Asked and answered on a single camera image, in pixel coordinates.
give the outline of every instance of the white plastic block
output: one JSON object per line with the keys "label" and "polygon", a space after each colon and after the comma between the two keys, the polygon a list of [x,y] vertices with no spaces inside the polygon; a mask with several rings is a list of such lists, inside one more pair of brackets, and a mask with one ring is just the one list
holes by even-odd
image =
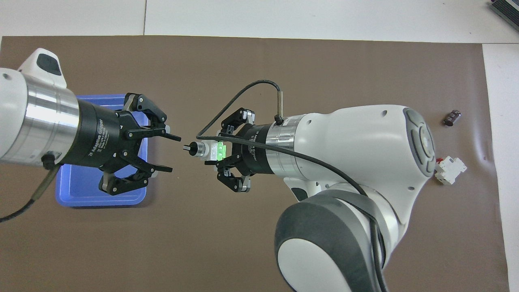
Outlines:
{"label": "white plastic block", "polygon": [[434,176],[443,184],[454,184],[460,173],[465,172],[467,167],[459,158],[447,156],[443,160],[436,162]]}

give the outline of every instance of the black cylindrical component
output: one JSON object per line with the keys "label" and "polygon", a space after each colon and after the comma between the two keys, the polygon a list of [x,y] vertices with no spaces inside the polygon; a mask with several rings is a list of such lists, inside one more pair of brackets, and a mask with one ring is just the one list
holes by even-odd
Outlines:
{"label": "black cylindrical component", "polygon": [[[245,140],[258,143],[265,143],[267,133],[271,124],[251,125],[246,124],[238,132],[237,136]],[[266,150],[243,144],[233,144],[233,155],[240,154],[243,157],[243,163],[238,163],[236,168],[243,174],[273,174],[268,164]]]}
{"label": "black cylindrical component", "polygon": [[459,117],[461,117],[461,112],[458,110],[453,110],[447,115],[447,117],[445,117],[443,123],[446,126],[452,127]]}
{"label": "black cylindrical component", "polygon": [[74,143],[61,163],[100,167],[118,151],[121,123],[113,110],[78,99],[80,121]]}

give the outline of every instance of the metallic band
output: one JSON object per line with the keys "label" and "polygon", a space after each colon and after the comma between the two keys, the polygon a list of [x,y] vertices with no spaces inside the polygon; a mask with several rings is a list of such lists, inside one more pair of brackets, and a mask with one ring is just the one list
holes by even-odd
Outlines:
{"label": "metallic band", "polygon": [[68,89],[23,75],[27,107],[15,142],[0,159],[6,163],[41,166],[41,157],[53,154],[59,162],[69,151],[79,125],[79,105]]}
{"label": "metallic band", "polygon": [[[265,143],[294,151],[295,131],[303,116],[305,115],[288,117],[279,126],[273,123],[268,130]],[[295,157],[272,150],[267,150],[266,154],[270,169],[277,176],[306,179],[297,167]]]}

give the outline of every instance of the black cable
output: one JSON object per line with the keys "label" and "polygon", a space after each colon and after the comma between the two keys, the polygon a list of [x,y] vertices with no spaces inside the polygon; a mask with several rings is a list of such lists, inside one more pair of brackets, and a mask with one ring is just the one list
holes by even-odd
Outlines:
{"label": "black cable", "polygon": [[[234,137],[223,137],[223,136],[202,136],[215,122],[217,119],[219,119],[222,114],[249,88],[253,87],[254,85],[266,83],[273,85],[276,90],[279,92],[281,91],[280,87],[273,81],[270,80],[258,80],[255,82],[252,82],[251,84],[244,87],[242,90],[240,90],[226,105],[225,107],[196,135],[196,138],[199,140],[216,140],[216,141],[225,141],[225,142],[231,142],[231,143],[238,143],[242,145],[252,146],[252,147],[258,147],[262,149],[272,150],[276,152],[280,152],[283,154],[291,155],[297,158],[301,158],[307,161],[310,161],[312,163],[315,163],[317,165],[320,165],[322,167],[325,167],[329,169],[330,171],[336,173],[340,177],[342,177],[344,180],[346,180],[352,187],[354,187],[359,194],[363,196],[368,196],[364,189],[352,178],[350,178],[347,174],[345,174],[340,169],[334,167],[331,164],[328,164],[322,160],[319,160],[315,157],[308,156],[303,153],[291,151],[285,148],[271,146],[263,143],[258,143],[254,141],[245,140],[242,138]],[[377,281],[380,287],[381,292],[387,292],[386,288],[386,282],[384,280],[384,275],[382,274],[382,268],[381,268],[381,260],[380,260],[380,253],[378,251],[377,242],[380,243],[378,234],[380,233],[379,227],[377,222],[374,219],[370,219],[370,231],[371,231],[371,242],[372,242],[372,250],[373,250],[373,258],[374,258],[374,266],[375,266],[375,273],[377,276]]]}
{"label": "black cable", "polygon": [[45,192],[45,190],[49,187],[50,183],[54,180],[54,177],[56,177],[56,174],[58,173],[58,170],[60,169],[60,167],[61,167],[61,165],[56,165],[53,168],[51,168],[51,170],[49,170],[49,172],[47,173],[47,175],[45,176],[43,181],[39,184],[38,188],[36,188],[36,190],[32,194],[32,196],[29,199],[29,201],[23,207],[21,207],[19,210],[17,210],[16,212],[14,212],[14,213],[12,213],[10,215],[1,217],[0,218],[0,223],[8,221],[8,220],[11,220],[12,218],[14,218],[14,217],[22,214],[23,212],[27,211],[27,209],[29,209],[29,207],[32,206],[32,204],[34,204],[34,202],[37,199],[39,199],[42,196],[43,192]]}

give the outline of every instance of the blue plastic tray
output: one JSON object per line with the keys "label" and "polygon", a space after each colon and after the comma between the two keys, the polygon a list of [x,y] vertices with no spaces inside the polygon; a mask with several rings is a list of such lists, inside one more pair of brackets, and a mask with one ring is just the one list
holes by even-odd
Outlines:
{"label": "blue plastic tray", "polygon": [[[93,95],[77,98],[107,107],[112,110],[122,109],[125,95]],[[139,125],[148,125],[148,118],[142,112],[134,112],[133,116]],[[139,157],[147,161],[148,140],[143,139]],[[136,169],[126,166],[115,173],[117,177],[127,177]],[[99,190],[99,180],[103,172],[94,167],[63,165],[56,179],[56,201],[65,207],[99,207],[136,205],[146,196],[146,188],[111,196]]]}

